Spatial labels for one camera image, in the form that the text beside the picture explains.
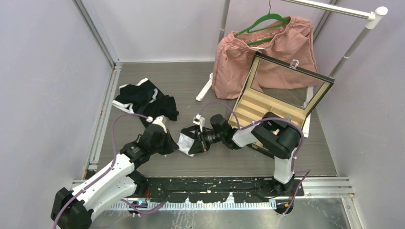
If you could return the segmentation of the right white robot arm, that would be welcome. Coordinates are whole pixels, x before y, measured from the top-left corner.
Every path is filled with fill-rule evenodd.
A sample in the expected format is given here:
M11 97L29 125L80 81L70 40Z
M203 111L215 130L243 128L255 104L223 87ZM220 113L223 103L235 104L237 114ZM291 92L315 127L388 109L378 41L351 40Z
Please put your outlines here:
M232 127L220 114L211 117L211 128L204 127L205 118L197 114L194 125L182 129L178 146L189 156L207 152L214 143L223 143L231 150L260 142L274 158L272 189L278 195L285 195L292 190L295 177L293 168L296 152L303 142L303 133L299 126L287 118L281 118L268 112L258 121L245 127Z

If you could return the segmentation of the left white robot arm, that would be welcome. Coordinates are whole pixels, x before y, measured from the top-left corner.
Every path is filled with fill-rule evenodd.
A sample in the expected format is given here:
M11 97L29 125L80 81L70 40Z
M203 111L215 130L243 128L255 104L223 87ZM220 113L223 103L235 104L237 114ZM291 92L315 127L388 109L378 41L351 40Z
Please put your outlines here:
M112 204L131 195L143 196L148 181L137 168L153 154L167 155L177 149L165 124L155 120L138 141L125 144L109 165L73 189L64 187L56 193L53 228L87 229Z

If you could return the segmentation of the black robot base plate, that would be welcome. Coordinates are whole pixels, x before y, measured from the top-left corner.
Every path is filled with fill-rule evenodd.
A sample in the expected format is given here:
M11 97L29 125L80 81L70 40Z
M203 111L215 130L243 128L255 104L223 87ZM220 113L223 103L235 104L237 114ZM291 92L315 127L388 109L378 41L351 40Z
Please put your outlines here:
M170 203L224 203L233 198L236 203L262 203L270 198L290 199L304 196L299 180L286 191L271 177L149 177L143 191L133 198L146 198L153 202Z

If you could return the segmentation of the white black-trimmed underwear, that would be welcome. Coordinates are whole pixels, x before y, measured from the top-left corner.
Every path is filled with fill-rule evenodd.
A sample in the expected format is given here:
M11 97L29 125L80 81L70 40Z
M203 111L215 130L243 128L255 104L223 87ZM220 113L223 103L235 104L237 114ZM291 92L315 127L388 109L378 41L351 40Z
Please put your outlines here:
M199 130L199 126L197 125L183 128L177 142L179 150L190 157L203 152L200 144L196 140L195 133L197 130Z

